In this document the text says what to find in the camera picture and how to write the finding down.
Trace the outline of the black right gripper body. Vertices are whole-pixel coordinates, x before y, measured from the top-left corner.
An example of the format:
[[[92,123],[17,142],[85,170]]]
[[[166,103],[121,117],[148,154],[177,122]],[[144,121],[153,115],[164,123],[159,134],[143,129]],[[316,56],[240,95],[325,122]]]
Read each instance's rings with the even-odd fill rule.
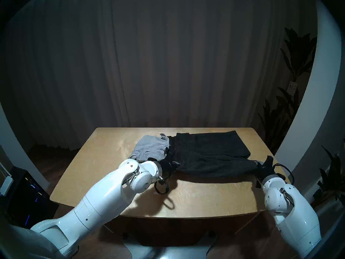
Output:
[[[256,187],[261,188],[269,179],[278,177],[272,166],[257,165],[256,168]]]

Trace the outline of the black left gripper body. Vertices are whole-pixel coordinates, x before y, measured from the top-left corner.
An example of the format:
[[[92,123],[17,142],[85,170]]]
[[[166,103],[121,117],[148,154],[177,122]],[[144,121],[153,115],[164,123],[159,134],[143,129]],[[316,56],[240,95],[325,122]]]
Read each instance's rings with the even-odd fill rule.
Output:
[[[175,162],[175,161],[169,162],[167,160],[160,160],[158,161],[158,164],[160,165],[162,169],[162,174],[160,175],[162,179],[170,178],[175,173],[177,168],[180,166],[180,163],[178,162]]]

